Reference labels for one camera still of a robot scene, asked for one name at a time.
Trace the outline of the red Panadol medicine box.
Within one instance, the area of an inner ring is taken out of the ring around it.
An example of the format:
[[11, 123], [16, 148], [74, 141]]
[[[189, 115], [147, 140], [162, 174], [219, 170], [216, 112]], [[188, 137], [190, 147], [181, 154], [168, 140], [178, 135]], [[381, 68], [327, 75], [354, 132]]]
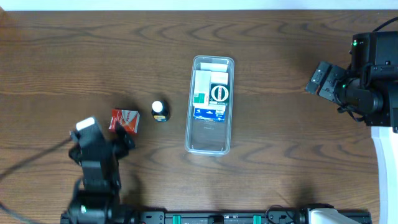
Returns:
[[119, 123], [128, 133], [137, 134], [140, 114], [138, 111], [131, 110], [112, 110], [110, 131], [116, 130], [116, 124]]

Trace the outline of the small dark medicine bottle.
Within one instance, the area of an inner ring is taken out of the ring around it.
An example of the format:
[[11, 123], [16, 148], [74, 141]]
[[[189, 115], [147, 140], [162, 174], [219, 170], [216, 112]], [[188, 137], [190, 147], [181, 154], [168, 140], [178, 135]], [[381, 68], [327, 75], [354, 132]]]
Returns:
[[164, 101], [157, 100], [152, 103], [152, 117], [158, 122], [169, 120], [169, 109]]

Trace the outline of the clear plastic container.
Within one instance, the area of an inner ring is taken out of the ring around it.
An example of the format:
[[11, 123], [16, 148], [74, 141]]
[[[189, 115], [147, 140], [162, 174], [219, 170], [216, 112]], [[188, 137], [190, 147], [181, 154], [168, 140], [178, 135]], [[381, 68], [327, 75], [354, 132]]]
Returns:
[[[200, 70], [200, 63], [227, 64], [230, 87], [230, 102], [226, 109], [226, 117], [223, 122], [195, 119], [193, 87], [195, 81], [195, 70]], [[234, 60], [229, 57], [198, 55], [193, 59], [190, 93], [187, 111], [187, 125], [185, 133], [185, 149], [198, 155], [223, 156], [231, 149], [231, 133], [233, 120], [233, 98], [234, 98]]]

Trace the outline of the dark green round-logo box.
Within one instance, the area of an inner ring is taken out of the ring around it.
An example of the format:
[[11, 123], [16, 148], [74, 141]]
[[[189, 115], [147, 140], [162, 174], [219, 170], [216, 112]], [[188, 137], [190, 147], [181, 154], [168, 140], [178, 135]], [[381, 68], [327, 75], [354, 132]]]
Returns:
[[210, 85], [210, 100], [209, 104], [214, 105], [228, 105], [231, 93], [229, 90], [229, 85], [222, 85], [212, 83]]

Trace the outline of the blue white medicine box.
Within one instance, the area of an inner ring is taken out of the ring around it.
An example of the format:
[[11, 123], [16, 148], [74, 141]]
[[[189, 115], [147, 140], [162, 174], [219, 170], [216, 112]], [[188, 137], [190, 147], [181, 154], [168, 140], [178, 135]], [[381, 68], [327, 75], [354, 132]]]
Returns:
[[[222, 84], [222, 85], [229, 85], [229, 75], [228, 73], [224, 72], [211, 72], [211, 81], [212, 83]], [[223, 122], [226, 117], [226, 109], [228, 105], [214, 105], [208, 104], [207, 106], [194, 106], [193, 116], [195, 119], [202, 119], [202, 120], [212, 120], [212, 121], [219, 121]]]

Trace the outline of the white green medicine box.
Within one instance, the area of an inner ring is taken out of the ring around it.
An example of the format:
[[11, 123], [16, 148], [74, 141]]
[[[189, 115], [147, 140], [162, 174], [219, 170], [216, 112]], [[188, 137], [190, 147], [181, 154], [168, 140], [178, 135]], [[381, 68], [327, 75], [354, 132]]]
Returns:
[[209, 104], [210, 81], [210, 71], [195, 71], [195, 85], [193, 89], [194, 106], [207, 106]]

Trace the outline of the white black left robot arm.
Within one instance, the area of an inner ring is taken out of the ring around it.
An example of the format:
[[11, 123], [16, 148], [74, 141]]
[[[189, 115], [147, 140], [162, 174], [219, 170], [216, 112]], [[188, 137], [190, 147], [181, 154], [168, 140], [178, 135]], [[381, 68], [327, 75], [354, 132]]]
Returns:
[[69, 157], [83, 171], [61, 223], [134, 223], [137, 212], [120, 204], [119, 160], [135, 148], [132, 137], [119, 123], [116, 138], [106, 139], [97, 123], [71, 132], [76, 145]]

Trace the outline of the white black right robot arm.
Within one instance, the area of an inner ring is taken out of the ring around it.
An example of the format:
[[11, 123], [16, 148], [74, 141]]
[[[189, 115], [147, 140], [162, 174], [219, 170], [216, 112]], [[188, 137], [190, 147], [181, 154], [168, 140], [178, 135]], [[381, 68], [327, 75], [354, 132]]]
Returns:
[[339, 113], [358, 114], [371, 128], [376, 148], [380, 223], [397, 223], [397, 70], [365, 64], [346, 70], [321, 61], [305, 90], [336, 103]]

